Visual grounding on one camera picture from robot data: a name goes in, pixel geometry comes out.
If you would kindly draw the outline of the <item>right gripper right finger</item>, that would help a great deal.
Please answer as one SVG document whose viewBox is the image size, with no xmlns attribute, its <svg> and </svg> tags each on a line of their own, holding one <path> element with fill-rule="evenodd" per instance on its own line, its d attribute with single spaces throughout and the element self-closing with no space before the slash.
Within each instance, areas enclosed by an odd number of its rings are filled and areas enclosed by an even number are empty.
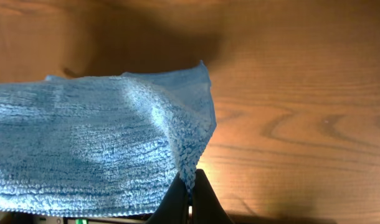
<svg viewBox="0 0 380 224">
<path fill-rule="evenodd" d="M 214 190 L 202 169 L 196 170 L 192 189 L 193 224 L 234 224 L 222 208 Z"/>
</svg>

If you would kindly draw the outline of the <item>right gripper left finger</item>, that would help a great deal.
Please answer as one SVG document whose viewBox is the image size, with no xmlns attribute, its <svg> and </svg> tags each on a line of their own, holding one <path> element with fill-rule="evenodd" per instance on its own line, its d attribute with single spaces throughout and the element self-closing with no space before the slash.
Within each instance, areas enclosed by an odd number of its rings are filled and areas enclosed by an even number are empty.
<svg viewBox="0 0 380 224">
<path fill-rule="evenodd" d="M 146 224 L 187 224 L 188 192 L 179 173 L 176 174 L 162 202 Z"/>
</svg>

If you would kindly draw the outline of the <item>blue microfiber cloth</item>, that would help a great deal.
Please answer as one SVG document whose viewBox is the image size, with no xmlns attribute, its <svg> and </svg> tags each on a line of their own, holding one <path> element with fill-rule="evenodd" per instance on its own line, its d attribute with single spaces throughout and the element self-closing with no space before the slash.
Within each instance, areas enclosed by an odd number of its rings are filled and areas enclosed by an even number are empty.
<svg viewBox="0 0 380 224">
<path fill-rule="evenodd" d="M 0 210 L 151 213 L 195 184 L 215 128 L 203 63 L 166 73 L 0 84 Z"/>
</svg>

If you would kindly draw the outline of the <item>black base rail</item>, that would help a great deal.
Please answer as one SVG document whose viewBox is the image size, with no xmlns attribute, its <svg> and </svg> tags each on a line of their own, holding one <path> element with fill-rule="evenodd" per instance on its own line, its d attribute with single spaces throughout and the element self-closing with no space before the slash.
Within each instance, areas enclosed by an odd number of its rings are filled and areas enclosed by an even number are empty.
<svg viewBox="0 0 380 224">
<path fill-rule="evenodd" d="M 33 215 L 20 212 L 0 211 L 0 223 L 32 224 L 135 224 L 145 223 L 151 215 L 132 215 L 128 217 L 56 217 Z"/>
</svg>

